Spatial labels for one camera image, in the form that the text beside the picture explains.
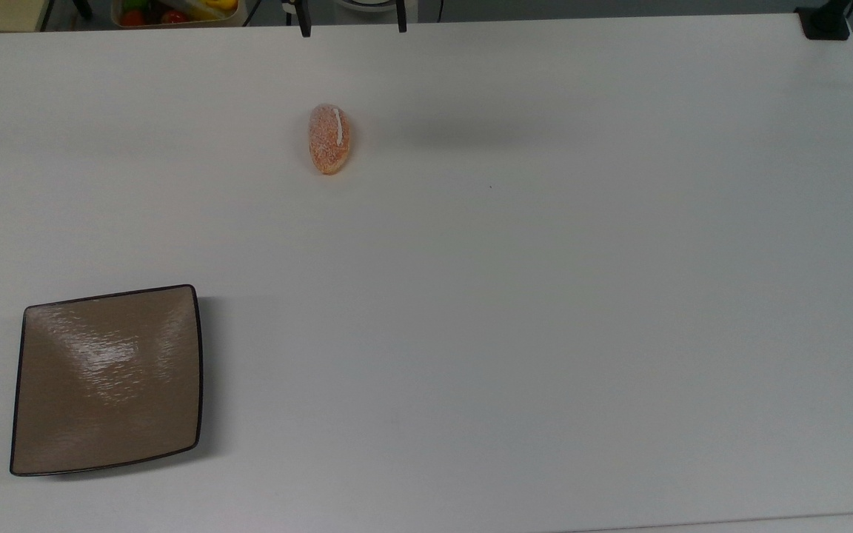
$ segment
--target red tomato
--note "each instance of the red tomato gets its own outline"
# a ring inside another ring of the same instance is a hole
[[[121,26],[144,26],[146,23],[141,10],[130,10],[121,15]]]
[[[179,24],[181,21],[190,21],[190,17],[182,11],[169,10],[160,15],[160,24]]]

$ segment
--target bread roll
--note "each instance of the bread roll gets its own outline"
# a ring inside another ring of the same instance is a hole
[[[321,173],[332,175],[344,165],[351,151],[351,125],[336,105],[318,105],[308,124],[308,148]]]

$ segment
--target white table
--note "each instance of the white table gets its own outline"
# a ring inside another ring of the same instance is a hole
[[[335,178],[306,152],[353,120]],[[7,473],[21,311],[203,297],[193,452]],[[0,36],[0,531],[853,513],[853,39],[795,15]]]

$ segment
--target black clamp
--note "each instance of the black clamp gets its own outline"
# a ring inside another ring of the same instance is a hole
[[[829,0],[822,7],[796,7],[805,37],[812,41],[847,41],[851,31],[844,10],[851,1]]]
[[[397,27],[400,33],[407,32],[407,5],[404,0],[394,0],[397,6]],[[302,37],[311,37],[311,14],[308,13],[308,0],[281,0],[281,10],[285,11],[285,24],[291,26],[292,15],[298,18],[298,27]]]

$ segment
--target brown plate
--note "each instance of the brown plate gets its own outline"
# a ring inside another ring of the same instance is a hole
[[[202,362],[187,284],[28,307],[10,472],[105,469],[192,449]]]

